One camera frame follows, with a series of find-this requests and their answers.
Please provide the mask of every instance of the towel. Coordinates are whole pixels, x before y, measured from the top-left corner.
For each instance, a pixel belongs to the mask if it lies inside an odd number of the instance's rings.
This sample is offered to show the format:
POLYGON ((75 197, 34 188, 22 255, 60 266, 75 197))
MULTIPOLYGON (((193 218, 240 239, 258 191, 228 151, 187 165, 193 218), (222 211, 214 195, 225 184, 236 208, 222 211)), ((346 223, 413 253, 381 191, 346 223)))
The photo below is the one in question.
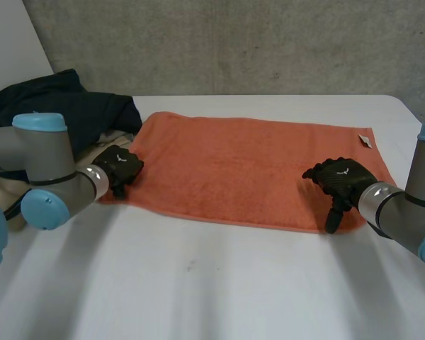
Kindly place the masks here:
MULTIPOLYGON (((328 158, 355 159, 378 180, 394 183, 371 128, 159 112, 130 150, 145 163, 124 203, 207 222, 324 232, 332 198, 301 176, 328 158)), ((102 202, 123 203, 109 193, 102 202)), ((339 232, 364 222, 353 209, 339 232)))

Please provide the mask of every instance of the towel tag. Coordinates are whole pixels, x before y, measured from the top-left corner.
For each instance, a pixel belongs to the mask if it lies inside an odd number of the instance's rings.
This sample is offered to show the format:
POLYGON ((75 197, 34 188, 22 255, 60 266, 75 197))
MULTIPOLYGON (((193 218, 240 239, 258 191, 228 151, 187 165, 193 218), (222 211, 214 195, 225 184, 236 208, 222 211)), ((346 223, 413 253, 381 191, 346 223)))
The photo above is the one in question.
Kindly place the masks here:
POLYGON ((370 139, 366 136, 359 135, 363 144, 367 145, 367 147, 372 148, 370 139))

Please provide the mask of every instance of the white table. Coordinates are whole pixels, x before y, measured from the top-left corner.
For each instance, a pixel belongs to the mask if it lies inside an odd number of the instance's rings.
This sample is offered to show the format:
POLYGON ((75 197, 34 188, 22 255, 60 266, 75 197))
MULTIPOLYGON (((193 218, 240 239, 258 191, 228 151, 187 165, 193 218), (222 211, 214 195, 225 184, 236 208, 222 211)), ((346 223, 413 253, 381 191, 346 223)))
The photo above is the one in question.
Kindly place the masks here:
MULTIPOLYGON (((137 97, 183 115, 371 126, 404 187, 420 123, 389 96, 137 97)), ((315 235, 92 205, 11 236, 0 339, 425 339, 425 265, 369 227, 315 235)))

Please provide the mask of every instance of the gray wall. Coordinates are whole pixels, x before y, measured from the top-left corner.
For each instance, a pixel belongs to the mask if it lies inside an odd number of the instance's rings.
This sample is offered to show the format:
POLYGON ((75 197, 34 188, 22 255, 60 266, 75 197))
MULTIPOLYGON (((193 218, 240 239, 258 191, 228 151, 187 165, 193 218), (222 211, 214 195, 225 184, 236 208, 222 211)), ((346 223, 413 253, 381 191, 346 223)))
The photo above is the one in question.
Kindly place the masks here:
POLYGON ((389 94, 425 118, 425 0, 24 0, 55 71, 121 94, 389 94))

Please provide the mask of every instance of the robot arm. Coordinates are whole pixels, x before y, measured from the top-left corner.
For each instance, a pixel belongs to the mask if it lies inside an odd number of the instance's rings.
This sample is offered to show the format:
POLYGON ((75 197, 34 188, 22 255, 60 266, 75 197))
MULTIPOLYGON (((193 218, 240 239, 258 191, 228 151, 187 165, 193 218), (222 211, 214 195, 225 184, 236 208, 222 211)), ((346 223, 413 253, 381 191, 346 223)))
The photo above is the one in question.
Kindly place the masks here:
POLYGON ((361 195, 362 216, 425 262, 425 124, 418 136, 406 190, 375 183, 361 195))
MULTIPOLYGON (((126 149, 109 147, 93 164, 76 169, 67 126, 57 113, 17 115, 12 127, 0 127, 0 172, 26 170, 32 190, 21 201, 25 220, 53 230, 111 188, 123 198, 143 162, 126 149)), ((7 230, 0 209, 0 262, 7 230)))
POLYGON ((331 209, 326 230, 335 232, 343 211, 355 207, 379 235, 393 239, 425 262, 425 124, 418 136, 405 191, 377 182, 352 159, 317 164, 303 177, 312 179, 340 203, 331 209))

